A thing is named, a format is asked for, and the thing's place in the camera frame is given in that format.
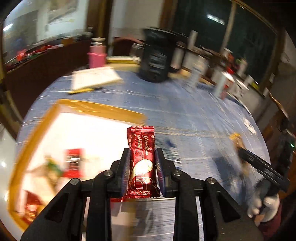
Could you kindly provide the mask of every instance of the metal screw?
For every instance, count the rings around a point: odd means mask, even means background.
[[[214,183],[216,183],[216,179],[214,179],[214,178],[212,178],[212,177],[209,177],[209,178],[207,179],[207,181],[208,181],[209,184],[214,184]]]
[[[182,171],[176,169],[176,170],[174,170],[173,174],[174,174],[175,176],[181,176]]]
[[[111,170],[104,171],[104,175],[107,177],[110,177],[112,174],[113,174],[113,172]]]
[[[79,183],[79,179],[78,178],[73,178],[73,179],[71,179],[70,183],[72,185],[76,185],[77,183]]]

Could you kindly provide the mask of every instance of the ceiling light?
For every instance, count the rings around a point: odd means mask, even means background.
[[[12,27],[12,25],[13,25],[13,23],[11,23],[11,24],[5,26],[5,27],[3,28],[3,31],[7,31],[8,29],[10,29],[10,28]]]
[[[213,16],[211,14],[207,14],[207,18],[210,19],[210,20],[214,20],[215,22],[220,23],[222,25],[225,24],[223,19],[217,18],[217,17],[215,17],[215,16]]]

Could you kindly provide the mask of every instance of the red candy wrapper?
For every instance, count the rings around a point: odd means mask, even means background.
[[[154,127],[129,127],[127,137],[131,149],[131,172],[126,198],[160,197],[156,184]]]
[[[25,214],[22,219],[27,224],[31,224],[44,207],[44,204],[40,201],[36,194],[27,191]]]

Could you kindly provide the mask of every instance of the black tool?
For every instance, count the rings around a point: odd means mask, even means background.
[[[199,197],[204,237],[214,240],[262,241],[263,237],[251,219],[214,179],[191,178],[166,160],[161,148],[155,150],[156,169],[164,198],[176,198],[174,241],[199,240],[196,197]],[[112,240],[110,198],[121,198],[127,190],[130,150],[114,161],[110,170],[94,179],[68,184],[26,229],[21,241],[80,241],[86,198],[90,197],[86,241]]]
[[[259,214],[264,214],[268,210],[263,204],[265,197],[274,196],[280,190],[284,192],[288,190],[290,181],[287,176],[293,159],[295,140],[295,136],[288,130],[282,132],[280,144],[278,145],[279,156],[275,169],[254,153],[243,148],[239,148],[238,150],[239,157],[250,163],[257,169],[257,172],[264,176],[264,179],[258,185],[260,187],[260,199],[262,201]]]

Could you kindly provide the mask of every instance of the open cardboard box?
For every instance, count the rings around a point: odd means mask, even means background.
[[[9,213],[22,230],[28,227],[22,217],[25,212],[26,191],[39,196],[46,205],[70,180],[61,177],[52,188],[48,180],[35,170],[46,163],[45,156],[65,168],[66,150],[82,148],[82,180],[94,178],[121,158],[128,147],[126,130],[144,125],[145,115],[118,107],[77,101],[58,100],[34,129],[18,157],[9,186]],[[128,217],[113,223],[129,222]]]

